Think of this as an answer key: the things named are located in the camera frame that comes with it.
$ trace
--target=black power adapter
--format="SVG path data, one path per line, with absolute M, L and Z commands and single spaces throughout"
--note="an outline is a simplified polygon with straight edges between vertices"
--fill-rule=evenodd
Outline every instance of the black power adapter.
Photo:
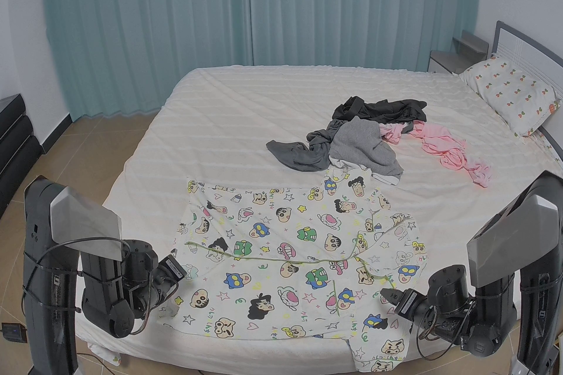
M 21 323 L 2 323 L 2 336 L 7 341 L 28 343 L 26 331 Z

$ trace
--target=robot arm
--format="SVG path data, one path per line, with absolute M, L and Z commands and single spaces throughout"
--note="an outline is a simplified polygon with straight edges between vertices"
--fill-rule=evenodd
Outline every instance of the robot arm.
M 37 178 L 25 190 L 24 295 L 30 375 L 80 374 L 75 313 L 121 338 L 144 329 L 186 276 L 172 255 L 161 262 L 150 244 L 119 238 L 119 218 L 74 189 Z M 82 270 L 78 270 L 78 256 Z M 82 308 L 75 307 L 83 276 Z M 132 333 L 135 319 L 143 318 Z
M 545 375 L 558 353 L 553 344 L 561 315 L 562 234 L 563 180 L 545 171 L 468 242 L 475 296 L 467 293 L 463 265 L 434 273 L 427 296 L 413 289 L 381 293 L 422 330 L 420 338 L 431 333 L 487 357 L 516 322 L 513 279 L 520 270 L 520 344 L 511 375 Z

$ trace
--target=tiled floor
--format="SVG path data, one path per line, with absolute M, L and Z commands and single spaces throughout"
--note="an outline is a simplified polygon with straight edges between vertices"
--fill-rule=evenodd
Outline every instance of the tiled floor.
M 47 155 L 42 156 L 26 177 L 13 201 L 0 219 L 0 321 L 24 322 L 20 311 L 23 279 L 24 204 L 23 190 L 37 175 L 71 185 L 82 194 L 102 203 L 113 182 L 133 154 L 154 115 L 112 118 L 82 118 L 72 124 Z M 418 359 L 399 365 L 396 375 L 506 374 L 510 357 L 517 349 L 518 329 L 510 334 L 492 357 L 475 358 L 457 348 L 435 362 Z M 78 351 L 89 353 L 77 341 Z M 97 362 L 81 357 L 87 375 L 109 375 Z M 31 366 L 27 345 L 0 338 L 0 375 L 24 375 Z M 155 363 L 123 355 L 116 374 L 195 375 L 192 369 Z

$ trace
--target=curtain fold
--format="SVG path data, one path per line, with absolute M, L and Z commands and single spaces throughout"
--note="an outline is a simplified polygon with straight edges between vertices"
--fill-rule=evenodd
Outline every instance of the curtain fold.
M 197 67 L 252 64 L 249 0 L 44 0 L 73 119 L 162 106 Z

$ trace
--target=white bed sheet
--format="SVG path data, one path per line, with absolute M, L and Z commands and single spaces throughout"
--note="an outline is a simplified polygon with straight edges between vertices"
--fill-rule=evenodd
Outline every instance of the white bed sheet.
M 417 219 L 426 236 L 428 265 L 418 289 L 450 264 L 467 266 L 466 242 L 542 170 L 561 174 L 553 156 L 535 141 L 515 137 L 502 119 L 459 78 L 426 72 L 341 67 L 220 67 L 196 69 L 175 87 L 104 205 L 122 218 L 123 237 L 152 244 L 160 257 L 171 250 L 186 205 L 186 177 L 227 186 L 309 187 L 322 173 L 299 173 L 265 147 L 271 139 L 304 141 L 325 128 L 335 107 L 359 95 L 367 102 L 416 98 L 428 102 L 429 121 L 467 140 L 469 154 L 492 164 L 489 188 L 464 171 L 443 168 L 420 140 L 405 136 L 394 149 L 405 173 L 398 186 L 382 186 L 392 204 Z M 518 291 L 519 279 L 515 280 Z M 77 288 L 81 298 L 82 284 Z M 515 302 L 519 306 L 519 292 Z M 342 340 L 301 338 L 229 341 L 184 335 L 155 318 L 138 336 L 117 340 L 76 320 L 77 335 L 91 343 L 204 371 L 244 375 L 328 374 L 354 371 Z M 414 340 L 408 359 L 418 357 Z M 426 353 L 443 342 L 424 342 Z

